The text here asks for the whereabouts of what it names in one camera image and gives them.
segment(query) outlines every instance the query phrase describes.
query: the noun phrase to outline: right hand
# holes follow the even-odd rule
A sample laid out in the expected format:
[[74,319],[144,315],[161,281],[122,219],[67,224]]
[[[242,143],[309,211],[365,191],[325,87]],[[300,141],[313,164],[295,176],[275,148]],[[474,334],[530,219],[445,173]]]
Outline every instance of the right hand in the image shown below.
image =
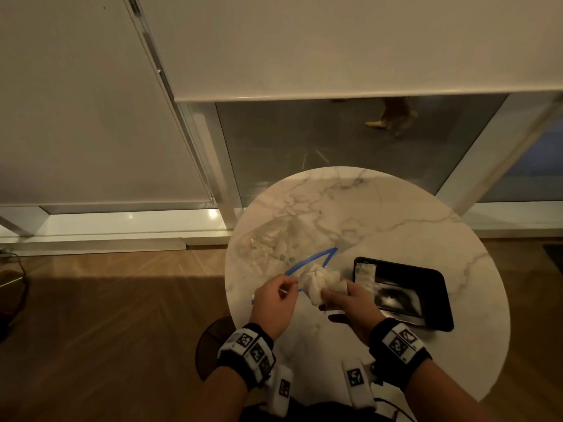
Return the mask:
[[337,307],[346,313],[331,314],[328,319],[335,323],[344,323],[352,327],[356,336],[367,346],[369,334],[373,328],[386,317],[377,308],[371,295],[361,286],[346,280],[348,296],[341,295],[325,287],[321,290],[321,298],[332,309]]

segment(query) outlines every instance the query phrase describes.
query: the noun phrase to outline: wire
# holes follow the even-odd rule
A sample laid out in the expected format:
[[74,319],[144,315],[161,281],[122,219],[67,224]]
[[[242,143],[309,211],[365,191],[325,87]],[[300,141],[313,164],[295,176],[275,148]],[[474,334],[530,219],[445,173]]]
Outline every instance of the wire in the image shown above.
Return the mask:
[[0,326],[0,328],[8,328],[8,326],[10,326],[10,324],[12,323],[13,319],[16,318],[16,316],[24,309],[25,306],[25,302],[27,301],[27,297],[28,297],[28,293],[29,293],[29,280],[28,280],[28,273],[25,271],[24,265],[21,263],[21,257],[15,253],[12,253],[10,251],[4,251],[4,250],[0,250],[0,256],[3,256],[2,259],[10,259],[11,257],[16,257],[18,265],[20,266],[21,269],[21,282],[24,285],[24,292],[21,295],[20,301],[18,303],[18,306],[16,307],[16,309],[14,310],[13,314],[11,315],[11,317],[9,317],[7,319],[7,322],[5,322],[5,326]]
[[401,408],[400,408],[399,406],[397,406],[396,404],[393,404],[393,403],[391,403],[390,401],[387,401],[387,400],[384,399],[384,398],[374,398],[373,400],[374,400],[375,402],[381,401],[381,402],[383,402],[383,403],[389,404],[390,406],[396,408],[396,409],[397,409],[399,412],[401,412],[403,415],[405,415],[410,421],[416,422],[413,418],[411,418],[403,409],[401,409]]

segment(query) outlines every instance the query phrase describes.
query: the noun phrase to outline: round marble table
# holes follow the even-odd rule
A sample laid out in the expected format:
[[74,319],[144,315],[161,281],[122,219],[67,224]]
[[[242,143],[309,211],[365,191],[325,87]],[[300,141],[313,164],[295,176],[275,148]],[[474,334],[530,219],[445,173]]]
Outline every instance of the round marble table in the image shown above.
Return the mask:
[[[510,315],[506,292],[485,247],[458,215],[414,184],[374,170],[326,167],[272,185],[245,210],[229,243],[225,289],[237,328],[248,322],[257,287],[272,274],[250,263],[243,238],[276,218],[297,216],[339,251],[328,266],[351,278],[357,256],[433,268],[445,278],[454,318],[450,333],[413,328],[434,361],[481,400],[506,358]],[[292,397],[303,404],[350,404],[341,360],[372,358],[346,325],[333,324],[304,293],[274,347],[294,372]],[[402,392],[373,386],[374,394],[407,409]]]

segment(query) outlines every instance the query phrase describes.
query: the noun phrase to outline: wooden floor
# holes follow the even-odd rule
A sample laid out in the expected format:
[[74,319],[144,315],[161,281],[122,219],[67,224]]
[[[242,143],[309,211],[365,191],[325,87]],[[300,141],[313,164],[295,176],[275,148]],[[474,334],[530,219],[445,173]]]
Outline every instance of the wooden floor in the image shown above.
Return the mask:
[[[483,403],[504,421],[563,420],[563,276],[542,243],[485,243],[512,334]],[[198,339],[229,315],[224,260],[224,248],[24,258],[32,286],[0,343],[0,420],[188,420]]]

